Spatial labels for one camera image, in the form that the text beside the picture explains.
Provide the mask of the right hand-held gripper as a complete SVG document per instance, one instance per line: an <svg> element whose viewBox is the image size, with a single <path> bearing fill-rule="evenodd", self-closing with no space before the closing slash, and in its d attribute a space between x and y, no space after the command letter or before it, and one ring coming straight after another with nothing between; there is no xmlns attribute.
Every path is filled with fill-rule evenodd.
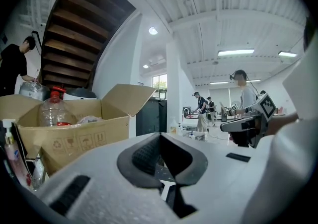
<svg viewBox="0 0 318 224"><path fill-rule="evenodd" d="M222 132L229 132L233 142L239 147L256 148L260 139L265 136L268 123L276 111L270 96L265 93L256 102L247 107L246 116L230 122L222 123Z"/></svg>

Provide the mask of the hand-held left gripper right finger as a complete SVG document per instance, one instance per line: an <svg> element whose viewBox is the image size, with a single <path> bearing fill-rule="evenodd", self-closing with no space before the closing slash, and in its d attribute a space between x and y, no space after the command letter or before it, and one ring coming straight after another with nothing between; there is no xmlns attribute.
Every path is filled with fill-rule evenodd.
<svg viewBox="0 0 318 224"><path fill-rule="evenodd" d="M239 223L264 172L272 143L256 149L204 143L162 133L161 155L176 185L160 224Z"/></svg>

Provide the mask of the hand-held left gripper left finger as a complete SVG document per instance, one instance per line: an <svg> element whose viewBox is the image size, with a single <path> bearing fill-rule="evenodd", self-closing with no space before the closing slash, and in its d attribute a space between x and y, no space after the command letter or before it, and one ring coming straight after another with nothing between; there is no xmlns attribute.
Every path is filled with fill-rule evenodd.
<svg viewBox="0 0 318 224"><path fill-rule="evenodd" d="M66 212L71 224L173 224L178 216L158 189L137 188L118 170L117 158L126 148L148 136L129 138L94 148L46 181L37 197L47 206L57 200L80 175L89 182Z"/></svg>

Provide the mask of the person's right forearm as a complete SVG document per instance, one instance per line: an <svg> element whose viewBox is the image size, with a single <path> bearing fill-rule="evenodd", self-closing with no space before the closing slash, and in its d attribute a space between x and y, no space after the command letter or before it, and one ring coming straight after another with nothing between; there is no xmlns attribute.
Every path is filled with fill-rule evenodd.
<svg viewBox="0 0 318 224"><path fill-rule="evenodd" d="M276 134L282 127L294 123L299 118L297 112L285 116L275 116L268 123L267 136Z"/></svg>

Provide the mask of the white marble cabinet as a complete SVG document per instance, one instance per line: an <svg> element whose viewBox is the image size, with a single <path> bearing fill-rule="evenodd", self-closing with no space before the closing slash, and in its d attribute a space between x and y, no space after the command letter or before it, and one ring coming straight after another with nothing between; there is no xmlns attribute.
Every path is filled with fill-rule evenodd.
<svg viewBox="0 0 318 224"><path fill-rule="evenodd" d="M195 135L195 140L197 141L203 141L203 142L207 142L208 139L208 133L207 132L197 132L197 131L181 131L181 136L189 138L188 135L190 132L193 132L193 134Z"/></svg>

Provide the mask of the open cardboard box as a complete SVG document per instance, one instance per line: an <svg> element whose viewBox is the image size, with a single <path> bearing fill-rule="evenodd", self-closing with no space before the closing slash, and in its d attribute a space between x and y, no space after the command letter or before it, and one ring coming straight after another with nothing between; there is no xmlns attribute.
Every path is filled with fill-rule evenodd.
<svg viewBox="0 0 318 224"><path fill-rule="evenodd" d="M0 120L15 120L26 152L39 147L47 173L52 175L91 149L128 139L130 119L154 92L148 86L117 84L102 99L66 101L77 120L94 116L101 121L52 127L39 123L41 101L8 95L0 97Z"/></svg>

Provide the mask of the white soap pump bottle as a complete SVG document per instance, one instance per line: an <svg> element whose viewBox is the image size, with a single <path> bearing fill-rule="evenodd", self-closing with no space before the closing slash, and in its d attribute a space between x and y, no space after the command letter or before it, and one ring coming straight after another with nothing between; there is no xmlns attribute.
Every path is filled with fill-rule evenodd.
<svg viewBox="0 0 318 224"><path fill-rule="evenodd" d="M179 124L176 122L175 117L171 117L171 121L169 124L169 132L171 134L177 135L179 131Z"/></svg>

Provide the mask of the black marble table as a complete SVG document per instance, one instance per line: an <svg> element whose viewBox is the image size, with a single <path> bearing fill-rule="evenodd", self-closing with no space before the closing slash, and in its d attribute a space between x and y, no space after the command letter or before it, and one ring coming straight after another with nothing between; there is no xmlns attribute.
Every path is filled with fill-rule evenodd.
<svg viewBox="0 0 318 224"><path fill-rule="evenodd" d="M175 181L169 169L159 164L156 164L155 179L169 181L169 182Z"/></svg>

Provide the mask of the crumpled clear plastic jug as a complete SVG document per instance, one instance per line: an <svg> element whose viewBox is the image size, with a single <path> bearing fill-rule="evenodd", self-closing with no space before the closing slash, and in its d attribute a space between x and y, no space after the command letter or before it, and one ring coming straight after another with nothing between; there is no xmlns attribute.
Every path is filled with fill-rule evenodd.
<svg viewBox="0 0 318 224"><path fill-rule="evenodd" d="M85 116L82 119L77 121L77 125L93 123L93 122L102 122L103 119L95 116Z"/></svg>

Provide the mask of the tall black cabinet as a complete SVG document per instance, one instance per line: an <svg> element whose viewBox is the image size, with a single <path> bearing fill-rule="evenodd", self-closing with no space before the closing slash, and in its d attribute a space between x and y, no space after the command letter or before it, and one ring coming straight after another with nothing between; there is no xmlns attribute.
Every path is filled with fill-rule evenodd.
<svg viewBox="0 0 318 224"><path fill-rule="evenodd" d="M136 115L136 136L167 132L167 101L151 97Z"/></svg>

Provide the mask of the window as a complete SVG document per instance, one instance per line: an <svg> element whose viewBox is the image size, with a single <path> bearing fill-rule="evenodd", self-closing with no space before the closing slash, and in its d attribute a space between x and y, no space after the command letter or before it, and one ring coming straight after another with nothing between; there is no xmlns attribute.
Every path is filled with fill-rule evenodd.
<svg viewBox="0 0 318 224"><path fill-rule="evenodd" d="M152 87L155 88L153 97L157 99L167 99L167 74L154 76L152 78Z"/></svg>

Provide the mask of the clear jug with red cap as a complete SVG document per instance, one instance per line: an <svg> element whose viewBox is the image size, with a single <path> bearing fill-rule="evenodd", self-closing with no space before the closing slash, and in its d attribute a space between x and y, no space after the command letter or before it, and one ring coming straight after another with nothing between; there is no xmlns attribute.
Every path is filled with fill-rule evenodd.
<svg viewBox="0 0 318 224"><path fill-rule="evenodd" d="M58 90L52 90L50 98L39 107L38 123L40 127L67 126L77 123L69 105L60 98Z"/></svg>

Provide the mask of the white round appliance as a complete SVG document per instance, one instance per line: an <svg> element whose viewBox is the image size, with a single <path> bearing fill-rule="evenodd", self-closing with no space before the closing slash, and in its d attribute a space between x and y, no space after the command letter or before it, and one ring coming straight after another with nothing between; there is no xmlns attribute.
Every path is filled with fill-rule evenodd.
<svg viewBox="0 0 318 224"><path fill-rule="evenodd" d="M68 88L63 94L63 100L97 99L96 94L85 88Z"/></svg>

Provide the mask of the pink lotion pump bottle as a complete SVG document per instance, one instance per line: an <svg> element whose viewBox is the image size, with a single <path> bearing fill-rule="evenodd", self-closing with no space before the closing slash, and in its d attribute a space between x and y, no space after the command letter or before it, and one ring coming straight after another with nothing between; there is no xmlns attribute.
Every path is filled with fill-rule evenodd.
<svg viewBox="0 0 318 224"><path fill-rule="evenodd" d="M17 141L14 139L14 136L11 132L12 124L14 119L3 119L2 125L5 129L5 152L7 154L10 166L13 169L13 172L19 181L19 183L30 189L31 186L31 177L26 169L26 166L21 158L19 147Z"/></svg>

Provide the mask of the dark wooden staircase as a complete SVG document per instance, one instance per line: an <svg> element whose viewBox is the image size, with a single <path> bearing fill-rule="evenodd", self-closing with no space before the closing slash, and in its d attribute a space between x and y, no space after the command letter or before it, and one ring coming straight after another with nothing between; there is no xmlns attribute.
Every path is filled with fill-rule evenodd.
<svg viewBox="0 0 318 224"><path fill-rule="evenodd" d="M127 0L56 0L43 37L41 84L92 88L103 51L134 11Z"/></svg>

